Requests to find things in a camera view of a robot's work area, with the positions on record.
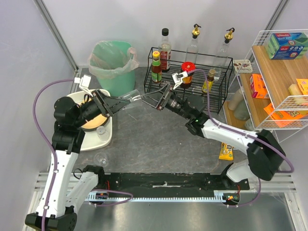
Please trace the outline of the clear drinking glass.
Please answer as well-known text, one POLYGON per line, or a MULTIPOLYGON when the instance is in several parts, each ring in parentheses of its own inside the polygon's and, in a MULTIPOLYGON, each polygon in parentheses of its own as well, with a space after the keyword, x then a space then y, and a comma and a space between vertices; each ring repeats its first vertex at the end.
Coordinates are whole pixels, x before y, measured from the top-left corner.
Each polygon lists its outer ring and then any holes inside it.
POLYGON ((93 162, 97 166, 106 167, 109 164, 108 156, 105 153, 97 153, 94 158, 93 162))
POLYGON ((129 101, 129 104, 142 103, 141 94, 138 90, 132 90, 119 97, 122 100, 129 101))

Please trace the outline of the sauce bottle yellow cap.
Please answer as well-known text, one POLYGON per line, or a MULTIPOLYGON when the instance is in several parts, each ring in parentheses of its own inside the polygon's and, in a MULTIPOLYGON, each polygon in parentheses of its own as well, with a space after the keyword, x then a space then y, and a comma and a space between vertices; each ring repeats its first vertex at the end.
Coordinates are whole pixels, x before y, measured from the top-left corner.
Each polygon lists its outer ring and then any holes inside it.
POLYGON ((162 68, 161 68, 161 61, 160 61, 160 52, 154 51, 152 53, 152 81, 155 83, 159 83, 162 79, 162 68))

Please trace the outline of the small clear glass cup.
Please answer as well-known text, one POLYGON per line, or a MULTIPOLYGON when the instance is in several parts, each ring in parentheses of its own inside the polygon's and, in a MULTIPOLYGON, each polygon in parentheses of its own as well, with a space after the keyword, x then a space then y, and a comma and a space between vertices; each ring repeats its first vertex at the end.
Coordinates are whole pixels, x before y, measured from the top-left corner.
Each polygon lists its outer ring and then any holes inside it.
POLYGON ((109 139, 109 132, 104 126, 97 127, 96 132, 101 141, 107 141, 109 139))

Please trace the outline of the chili sauce jar red lid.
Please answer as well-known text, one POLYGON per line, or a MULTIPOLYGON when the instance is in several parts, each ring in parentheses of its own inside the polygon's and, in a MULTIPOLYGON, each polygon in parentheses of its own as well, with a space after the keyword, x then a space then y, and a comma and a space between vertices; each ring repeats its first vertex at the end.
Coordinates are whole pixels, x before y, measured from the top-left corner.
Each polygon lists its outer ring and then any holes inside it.
MULTIPOLYGON (((182 72, 187 72, 189 73, 190 71, 193 71, 195 70, 195 64, 192 63, 192 62, 184 62, 182 65, 181 65, 181 71, 182 72)), ((181 88, 183 89, 187 89, 191 86, 192 84, 192 77, 193 77, 193 73, 191 74, 188 74, 187 77, 185 77, 182 81, 182 84, 180 85, 181 88)))

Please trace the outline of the dark vinegar bottle black cap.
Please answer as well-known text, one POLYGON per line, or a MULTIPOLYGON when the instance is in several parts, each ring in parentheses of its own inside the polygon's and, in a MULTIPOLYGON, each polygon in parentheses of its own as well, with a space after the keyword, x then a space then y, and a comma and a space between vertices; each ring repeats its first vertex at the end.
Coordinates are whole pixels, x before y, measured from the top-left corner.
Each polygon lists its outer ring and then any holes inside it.
POLYGON ((168 72, 170 70, 170 59, 171 59, 171 44, 169 42, 169 29, 163 28, 161 31, 162 39, 158 50, 160 52, 161 68, 162 72, 168 72))

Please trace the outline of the small yellow label bottle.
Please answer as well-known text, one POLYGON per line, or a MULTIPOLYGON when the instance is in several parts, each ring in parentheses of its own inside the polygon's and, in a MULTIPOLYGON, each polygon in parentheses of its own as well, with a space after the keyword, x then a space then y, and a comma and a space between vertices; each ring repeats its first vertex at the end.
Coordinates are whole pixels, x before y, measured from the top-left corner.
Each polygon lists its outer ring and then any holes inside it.
POLYGON ((211 91, 212 85, 213 85, 213 81, 214 81, 214 77, 215 77, 216 71, 215 69, 210 69, 207 76, 206 76, 206 80, 203 84, 202 87, 202 92, 203 93, 209 93, 211 91))

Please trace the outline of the glass oil bottle gold spout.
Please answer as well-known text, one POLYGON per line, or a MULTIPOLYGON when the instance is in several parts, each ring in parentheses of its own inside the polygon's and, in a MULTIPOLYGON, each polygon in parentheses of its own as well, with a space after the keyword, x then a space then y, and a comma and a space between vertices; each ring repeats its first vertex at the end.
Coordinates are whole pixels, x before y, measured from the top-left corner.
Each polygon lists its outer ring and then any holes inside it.
POLYGON ((193 64, 196 64, 197 55, 199 51, 199 46, 198 46, 198 37, 200 35, 199 28, 201 28, 201 26, 198 24, 194 24, 193 27, 194 29, 192 31, 192 39, 186 50, 185 62, 191 62, 193 64))

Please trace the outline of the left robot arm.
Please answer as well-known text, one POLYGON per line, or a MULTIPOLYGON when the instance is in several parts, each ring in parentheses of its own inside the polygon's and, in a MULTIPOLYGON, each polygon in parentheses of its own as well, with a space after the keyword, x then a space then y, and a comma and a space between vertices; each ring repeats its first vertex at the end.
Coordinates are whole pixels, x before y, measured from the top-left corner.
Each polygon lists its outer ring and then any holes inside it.
POLYGON ((129 105, 123 97, 111 97, 101 90, 91 93, 91 100, 81 105, 68 96, 54 104, 54 134, 51 147, 51 166, 44 193, 34 213, 28 214, 25 224, 37 231, 72 231, 77 214, 89 193, 104 183, 103 167, 88 165, 68 191, 73 166, 85 137, 82 126, 98 115, 113 116, 129 105))

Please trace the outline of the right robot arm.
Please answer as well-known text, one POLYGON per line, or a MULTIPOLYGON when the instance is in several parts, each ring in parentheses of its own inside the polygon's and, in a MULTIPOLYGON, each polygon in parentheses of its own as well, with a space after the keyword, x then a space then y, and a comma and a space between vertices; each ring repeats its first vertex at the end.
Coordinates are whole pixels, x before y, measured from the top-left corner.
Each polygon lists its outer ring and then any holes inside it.
POLYGON ((226 167, 225 177, 233 182, 256 176, 270 181, 283 162, 285 153, 273 134, 242 130, 211 118, 204 112, 203 98, 190 95, 182 100, 169 85, 141 96, 144 103, 162 110, 168 109, 187 119, 186 128, 192 135, 228 144, 247 155, 247 159, 226 167))

